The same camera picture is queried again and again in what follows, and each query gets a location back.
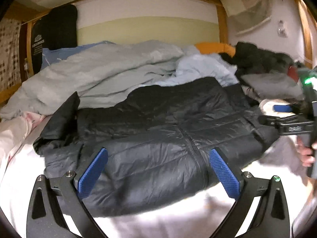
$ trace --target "orange fabric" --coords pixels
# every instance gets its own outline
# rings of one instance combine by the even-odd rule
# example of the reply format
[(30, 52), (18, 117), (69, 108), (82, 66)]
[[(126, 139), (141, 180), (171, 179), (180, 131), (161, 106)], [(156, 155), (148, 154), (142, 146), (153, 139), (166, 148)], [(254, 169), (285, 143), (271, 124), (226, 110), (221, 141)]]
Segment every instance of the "orange fabric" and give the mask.
[(195, 46), (201, 54), (227, 53), (233, 57), (236, 53), (236, 49), (234, 47), (223, 43), (202, 42), (195, 44)]

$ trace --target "curtain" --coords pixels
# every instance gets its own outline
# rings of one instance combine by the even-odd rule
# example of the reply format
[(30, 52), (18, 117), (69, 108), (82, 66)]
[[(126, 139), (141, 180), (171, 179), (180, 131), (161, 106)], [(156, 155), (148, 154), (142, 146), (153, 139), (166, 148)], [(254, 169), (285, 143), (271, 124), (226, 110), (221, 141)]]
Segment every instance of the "curtain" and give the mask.
[(0, 22), (0, 91), (21, 83), (19, 36), (21, 22), (3, 18)]

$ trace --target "white bed sheet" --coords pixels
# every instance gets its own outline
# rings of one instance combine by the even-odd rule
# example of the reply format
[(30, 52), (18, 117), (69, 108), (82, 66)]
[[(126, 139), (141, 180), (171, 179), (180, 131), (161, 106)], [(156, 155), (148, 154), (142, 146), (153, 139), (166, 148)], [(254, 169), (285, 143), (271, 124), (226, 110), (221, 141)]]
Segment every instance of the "white bed sheet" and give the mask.
[[(38, 175), (43, 174), (45, 168), (44, 159), (35, 153), (32, 144), (48, 119), (49, 117), (44, 119), (26, 138), (11, 160), (0, 185), (0, 207), (21, 237), (26, 237), (27, 211), (34, 182)], [(291, 223), (311, 191), (305, 169), (296, 153), (292, 140), (282, 137), (260, 160), (244, 169), (260, 178), (270, 179), (273, 175), (281, 177)], [(237, 235), (247, 230), (258, 201), (256, 198)], [(233, 203), (234, 200), (228, 198), (222, 185), (218, 184), (158, 210), (95, 220), (109, 238), (203, 238), (209, 237), (215, 231)], [(64, 217), (70, 230), (79, 234), (71, 217)]]

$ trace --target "blue textured pad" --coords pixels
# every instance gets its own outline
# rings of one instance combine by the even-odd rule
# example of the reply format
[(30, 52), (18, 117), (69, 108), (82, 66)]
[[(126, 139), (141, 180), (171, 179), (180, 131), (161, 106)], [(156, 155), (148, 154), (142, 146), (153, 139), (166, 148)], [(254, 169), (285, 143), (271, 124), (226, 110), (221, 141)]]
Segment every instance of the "blue textured pad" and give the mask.
[(77, 195), (81, 200), (89, 196), (107, 162), (108, 151), (105, 148), (102, 148), (78, 181)]
[(209, 152), (209, 163), (228, 196), (237, 200), (240, 196), (239, 181), (215, 149)]
[(275, 112), (291, 113), (293, 110), (289, 105), (274, 105), (273, 110)]

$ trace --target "green led light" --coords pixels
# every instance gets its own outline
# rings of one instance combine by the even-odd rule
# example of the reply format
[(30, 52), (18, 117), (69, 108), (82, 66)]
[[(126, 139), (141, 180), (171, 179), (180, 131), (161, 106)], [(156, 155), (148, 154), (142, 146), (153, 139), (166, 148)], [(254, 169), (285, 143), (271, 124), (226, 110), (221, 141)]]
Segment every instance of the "green led light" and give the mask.
[(312, 78), (308, 78), (307, 80), (304, 81), (304, 84), (310, 84), (312, 83)]

